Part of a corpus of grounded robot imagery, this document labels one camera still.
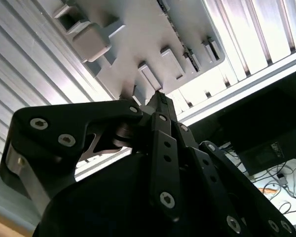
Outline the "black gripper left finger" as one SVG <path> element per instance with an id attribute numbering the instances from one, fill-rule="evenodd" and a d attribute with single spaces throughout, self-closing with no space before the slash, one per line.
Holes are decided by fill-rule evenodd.
<path id="1" fill-rule="evenodd" d="M 181 195 L 173 101 L 156 92 L 147 105 L 129 100 L 19 109 L 12 116 L 0 176 L 38 212 L 75 183 L 78 162 L 131 148 L 152 162 L 149 200 L 167 219 L 179 219 Z"/>

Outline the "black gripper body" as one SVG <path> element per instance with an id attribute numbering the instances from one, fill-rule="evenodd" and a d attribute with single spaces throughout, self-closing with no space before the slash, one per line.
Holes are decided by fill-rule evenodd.
<path id="1" fill-rule="evenodd" d="M 149 197 L 151 162 L 123 158 L 61 191 L 48 205 L 36 237 L 233 237 L 188 167 L 180 168 L 182 211 L 165 218 Z"/>

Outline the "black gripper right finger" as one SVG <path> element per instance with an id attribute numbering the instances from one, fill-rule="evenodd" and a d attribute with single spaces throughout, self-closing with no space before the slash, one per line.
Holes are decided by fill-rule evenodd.
<path id="1" fill-rule="evenodd" d="M 196 143 L 191 131 L 177 121 L 173 102 L 165 95 L 162 108 L 186 168 L 190 185 L 186 200 L 196 237 L 296 236 L 294 226 L 216 145 Z"/>

